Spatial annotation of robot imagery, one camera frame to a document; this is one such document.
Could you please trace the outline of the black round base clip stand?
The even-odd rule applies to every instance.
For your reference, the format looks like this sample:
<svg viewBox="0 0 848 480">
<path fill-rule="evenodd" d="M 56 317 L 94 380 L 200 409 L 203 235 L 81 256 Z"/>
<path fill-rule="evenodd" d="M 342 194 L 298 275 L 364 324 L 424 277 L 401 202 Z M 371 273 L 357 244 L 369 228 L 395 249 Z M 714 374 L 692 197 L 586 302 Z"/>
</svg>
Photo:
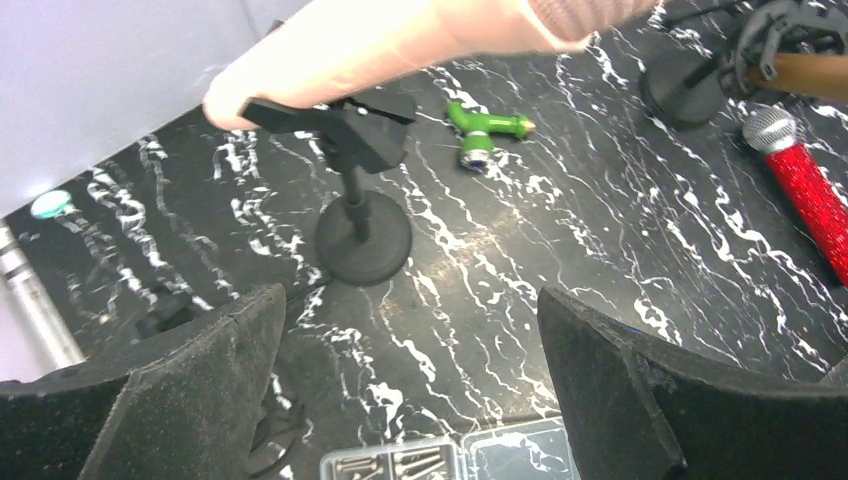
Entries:
<svg viewBox="0 0 848 480">
<path fill-rule="evenodd" d="M 295 109 L 251 98 L 240 112 L 271 133 L 317 133 L 327 166 L 342 179 L 343 194 L 319 216 L 315 249 L 323 268 L 346 284 L 383 283 L 409 257 L 407 214 L 389 196 L 363 189 L 356 172 L 379 174 L 398 167 L 415 113 L 411 96 L 384 89 L 336 100 L 327 109 Z"/>
</svg>

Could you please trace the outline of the red glitter microphone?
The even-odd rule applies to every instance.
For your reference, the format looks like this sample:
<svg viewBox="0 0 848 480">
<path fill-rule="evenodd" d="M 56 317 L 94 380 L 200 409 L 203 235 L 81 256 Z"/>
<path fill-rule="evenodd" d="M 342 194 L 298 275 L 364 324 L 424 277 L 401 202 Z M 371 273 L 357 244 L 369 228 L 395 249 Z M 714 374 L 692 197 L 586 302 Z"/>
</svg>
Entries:
<svg viewBox="0 0 848 480">
<path fill-rule="evenodd" d="M 842 285 L 847 284 L 847 208 L 821 173 L 787 111 L 766 106 L 743 124 L 746 143 L 762 154 Z"/>
</svg>

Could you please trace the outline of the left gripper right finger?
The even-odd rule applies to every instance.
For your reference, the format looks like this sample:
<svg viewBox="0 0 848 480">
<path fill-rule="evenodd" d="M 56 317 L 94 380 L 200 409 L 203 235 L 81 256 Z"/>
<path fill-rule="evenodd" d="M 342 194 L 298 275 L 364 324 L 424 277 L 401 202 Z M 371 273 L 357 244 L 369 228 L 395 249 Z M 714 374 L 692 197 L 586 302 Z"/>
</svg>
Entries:
<svg viewBox="0 0 848 480">
<path fill-rule="evenodd" d="M 543 350 L 584 479 L 843 479 L 847 390 L 727 365 L 556 289 Z"/>
</svg>

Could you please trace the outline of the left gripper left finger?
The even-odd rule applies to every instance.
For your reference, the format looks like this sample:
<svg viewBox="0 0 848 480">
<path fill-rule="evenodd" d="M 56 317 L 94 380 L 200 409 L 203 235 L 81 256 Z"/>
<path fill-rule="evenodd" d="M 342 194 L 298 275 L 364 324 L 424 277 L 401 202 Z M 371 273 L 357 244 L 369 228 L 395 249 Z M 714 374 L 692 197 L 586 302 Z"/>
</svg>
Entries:
<svg viewBox="0 0 848 480">
<path fill-rule="evenodd" d="M 125 350 L 1 386 L 5 479 L 244 479 L 284 330 L 264 285 Z"/>
</svg>

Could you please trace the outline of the pink microphone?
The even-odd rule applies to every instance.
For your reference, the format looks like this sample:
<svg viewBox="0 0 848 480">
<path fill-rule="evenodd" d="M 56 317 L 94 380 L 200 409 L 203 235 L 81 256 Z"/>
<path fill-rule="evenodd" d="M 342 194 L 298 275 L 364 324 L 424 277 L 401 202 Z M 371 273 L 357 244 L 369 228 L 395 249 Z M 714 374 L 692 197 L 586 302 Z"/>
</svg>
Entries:
<svg viewBox="0 0 848 480">
<path fill-rule="evenodd" d="M 579 52 L 651 1 L 311 1 L 210 83 L 206 118 L 245 130 L 251 98 L 309 108 L 478 53 Z"/>
</svg>

